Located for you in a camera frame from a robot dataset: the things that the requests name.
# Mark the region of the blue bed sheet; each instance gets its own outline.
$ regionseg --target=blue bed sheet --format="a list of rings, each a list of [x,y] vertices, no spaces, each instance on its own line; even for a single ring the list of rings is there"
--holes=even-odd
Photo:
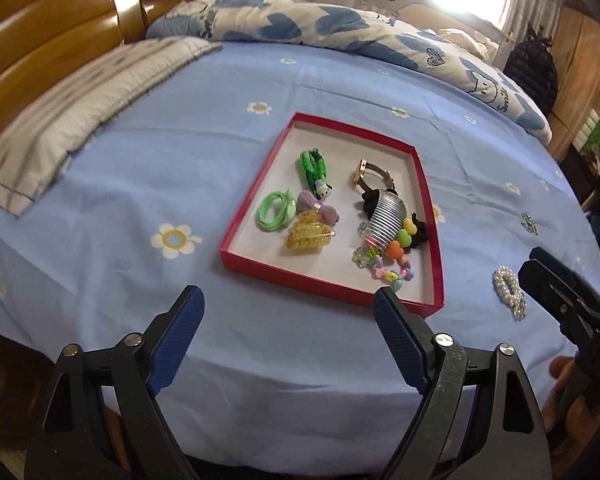
[[[157,397],[183,451],[293,474],[378,471],[420,397],[372,312],[227,272],[219,259],[297,111],[416,146],[445,280],[446,306],[427,321],[466,346],[512,343],[543,402],[549,361],[573,348],[531,299],[515,322],[491,275],[540,245],[600,293],[600,253],[558,167],[537,139],[446,83],[307,46],[226,44],[104,126],[22,218],[0,209],[0,332],[52,359],[69,342],[111,346],[195,283],[205,318]]]

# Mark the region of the black puffer jacket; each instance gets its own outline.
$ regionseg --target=black puffer jacket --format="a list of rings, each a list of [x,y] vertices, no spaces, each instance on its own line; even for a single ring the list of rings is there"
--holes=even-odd
[[[525,41],[511,51],[504,67],[504,73],[520,85],[544,115],[552,110],[558,95],[558,75],[549,45],[547,38],[527,27]]]

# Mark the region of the metal screw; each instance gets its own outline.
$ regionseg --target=metal screw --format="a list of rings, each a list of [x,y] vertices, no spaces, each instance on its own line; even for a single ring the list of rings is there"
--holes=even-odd
[[[435,339],[440,346],[451,346],[454,343],[454,339],[449,334],[437,334]]]
[[[65,357],[72,357],[78,353],[80,347],[77,344],[71,343],[62,349],[62,355]]]
[[[513,348],[513,346],[511,346],[509,343],[500,343],[498,348],[504,355],[513,355],[516,353],[516,349]]]
[[[126,336],[124,341],[127,346],[138,346],[142,342],[142,334],[133,332]]]

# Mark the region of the wooden headboard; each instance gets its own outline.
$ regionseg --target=wooden headboard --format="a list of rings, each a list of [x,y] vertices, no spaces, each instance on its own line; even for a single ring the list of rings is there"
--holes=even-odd
[[[51,86],[182,0],[0,0],[0,132]]]

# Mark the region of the blue gripper pad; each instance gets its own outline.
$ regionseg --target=blue gripper pad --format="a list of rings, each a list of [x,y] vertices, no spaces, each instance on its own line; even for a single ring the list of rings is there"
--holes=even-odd
[[[146,386],[153,396],[173,382],[204,313],[205,297],[202,290],[196,288],[176,314],[152,355],[151,376]]]
[[[404,382],[425,395],[430,383],[425,352],[382,290],[374,294],[374,317]]]

